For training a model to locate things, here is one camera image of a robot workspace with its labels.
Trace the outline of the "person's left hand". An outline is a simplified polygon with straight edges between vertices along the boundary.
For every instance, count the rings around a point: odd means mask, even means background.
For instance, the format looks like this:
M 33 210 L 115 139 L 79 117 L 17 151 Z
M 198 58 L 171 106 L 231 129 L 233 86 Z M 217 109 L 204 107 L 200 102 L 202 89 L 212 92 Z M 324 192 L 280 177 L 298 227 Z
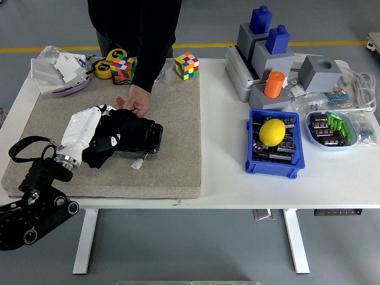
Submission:
M 118 96 L 115 102 L 118 109 L 130 110 L 139 118 L 143 118 L 151 109 L 150 93 L 136 85 L 131 86 L 127 100 Z

